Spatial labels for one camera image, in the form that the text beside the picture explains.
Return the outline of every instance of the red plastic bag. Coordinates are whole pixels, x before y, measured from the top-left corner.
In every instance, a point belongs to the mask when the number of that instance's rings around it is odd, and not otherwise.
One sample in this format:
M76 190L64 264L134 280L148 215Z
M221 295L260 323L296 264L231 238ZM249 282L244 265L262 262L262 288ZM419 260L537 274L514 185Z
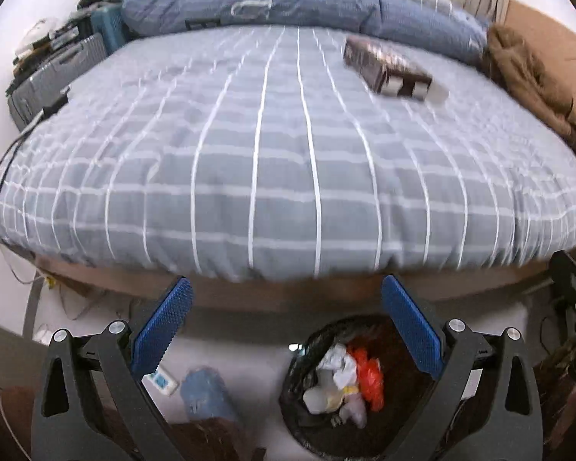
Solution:
M356 375L363 398L369 402L374 413L384 408L384 374L378 359L369 359L364 348L348 348L348 353L356 360Z

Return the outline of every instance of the blue comforter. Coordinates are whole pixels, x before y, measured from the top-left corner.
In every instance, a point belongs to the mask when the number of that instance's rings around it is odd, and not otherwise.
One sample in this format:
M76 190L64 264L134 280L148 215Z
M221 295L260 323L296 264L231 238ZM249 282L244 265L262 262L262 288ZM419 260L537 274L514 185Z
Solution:
M408 0L124 0L123 18L143 36L231 24L341 29L480 61L485 31L462 10L450 16Z

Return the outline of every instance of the floor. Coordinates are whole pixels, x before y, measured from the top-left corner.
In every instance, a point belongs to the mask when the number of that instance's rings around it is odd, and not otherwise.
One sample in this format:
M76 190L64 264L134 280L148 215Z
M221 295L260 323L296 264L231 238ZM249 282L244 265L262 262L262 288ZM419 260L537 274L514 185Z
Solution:
M462 318L472 329L501 333L508 326L519 329L530 347L533 362L545 357L540 344L542 320L551 314L548 288L522 295L478 295L436 303L441 318ZM49 341L59 328L74 335L102 331L116 318L127 319L138 301L126 295L82 298L66 288L43 287L35 319L35 338ZM195 308L185 328L170 345L161 363L177 381L201 366L220 371L244 417L253 443L266 447L267 461L317 459L290 436L281 419L278 396L292 358L289 345L304 341L326 323L348 314L272 315L231 313ZM544 344L558 344L551 320L544 320ZM185 421L178 392L165 397L148 390L168 422Z

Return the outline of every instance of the plastic bag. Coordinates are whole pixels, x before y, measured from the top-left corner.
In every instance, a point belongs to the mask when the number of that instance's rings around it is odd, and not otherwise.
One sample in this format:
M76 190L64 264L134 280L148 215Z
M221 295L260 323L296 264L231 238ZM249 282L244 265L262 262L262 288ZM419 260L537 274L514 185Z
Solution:
M352 420L345 422L337 412L310 414L303 402L305 391L321 384L316 368L329 348L349 343L366 348L368 357L379 359L387 373L384 408L372 413L366 407L367 425L363 429ZM282 386L280 407L290 434L322 459L376 461L432 384L429 375L416 369L389 317L359 315L316 331L294 352Z
M384 408L384 375L378 359L369 359L364 348L348 348L348 353L356 360L356 374L363 399L369 402L374 413Z

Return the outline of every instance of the wooden bed frame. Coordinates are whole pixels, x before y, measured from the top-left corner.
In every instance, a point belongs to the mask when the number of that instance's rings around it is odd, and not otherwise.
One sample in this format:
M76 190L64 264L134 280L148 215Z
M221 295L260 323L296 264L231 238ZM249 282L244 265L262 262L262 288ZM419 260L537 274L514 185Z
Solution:
M129 271L118 267L97 268L69 264L39 256L36 267L81 295L92 288L110 289L144 298L159 297L177 278L166 272ZM336 275L284 283L253 280L232 283L188 275L197 306L244 312L291 312L355 310L376 304L384 275L395 274L406 289L418 297L441 300L495 291L508 286L531 284L546 277L547 264L532 262L523 267L493 267L474 270L432 270L375 275Z

